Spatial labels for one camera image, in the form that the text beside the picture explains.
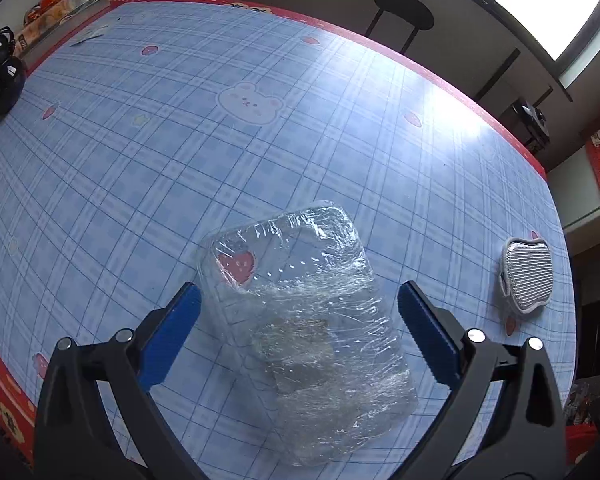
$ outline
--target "plastic wrap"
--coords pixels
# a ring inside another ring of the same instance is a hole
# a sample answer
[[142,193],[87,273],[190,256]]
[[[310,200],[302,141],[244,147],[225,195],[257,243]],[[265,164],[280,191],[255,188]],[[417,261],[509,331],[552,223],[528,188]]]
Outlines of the plastic wrap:
[[316,203],[202,245],[203,309],[235,349],[286,462],[326,462],[413,412],[400,337],[341,208]]

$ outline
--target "gray mesh object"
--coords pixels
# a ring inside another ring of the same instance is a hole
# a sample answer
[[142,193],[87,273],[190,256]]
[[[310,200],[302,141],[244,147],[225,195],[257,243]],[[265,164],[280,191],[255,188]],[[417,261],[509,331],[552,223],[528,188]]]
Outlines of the gray mesh object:
[[517,314],[549,303],[554,288],[551,251],[542,238],[509,238],[500,257],[500,288]]
[[286,462],[326,462],[413,412],[400,336],[342,208],[315,203],[210,234],[202,247],[203,309]]

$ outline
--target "stool seat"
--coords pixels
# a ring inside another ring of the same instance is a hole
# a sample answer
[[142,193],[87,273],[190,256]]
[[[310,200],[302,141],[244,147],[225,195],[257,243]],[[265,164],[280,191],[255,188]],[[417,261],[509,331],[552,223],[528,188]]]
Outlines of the stool seat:
[[378,13],[375,15],[371,24],[365,32],[365,36],[369,37],[371,31],[376,26],[376,23],[382,16],[382,13],[387,11],[399,18],[402,18],[405,22],[413,25],[411,35],[407,38],[406,43],[400,50],[400,54],[404,54],[408,46],[416,37],[416,34],[420,30],[429,30],[433,28],[436,20],[433,17],[431,11],[423,4],[420,0],[374,0],[376,6],[378,6]]

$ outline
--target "table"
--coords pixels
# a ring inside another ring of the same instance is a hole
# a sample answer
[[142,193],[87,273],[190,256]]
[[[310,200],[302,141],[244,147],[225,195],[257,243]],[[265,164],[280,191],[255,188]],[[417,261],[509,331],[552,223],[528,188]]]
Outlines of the table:
[[[106,33],[61,45],[0,122],[0,357],[29,398],[59,338],[107,340],[194,280],[210,230],[326,199],[354,219],[389,302],[416,280],[466,328],[514,344],[540,337],[564,401],[573,287],[535,159],[459,91],[371,40],[278,9],[201,1],[115,3],[88,28]],[[552,249],[554,292],[507,336],[497,260],[507,237],[531,231]],[[204,312],[152,395],[212,478],[382,480],[448,395],[408,332],[402,341],[416,412],[316,468],[278,463]],[[475,452],[497,392],[459,458]]]

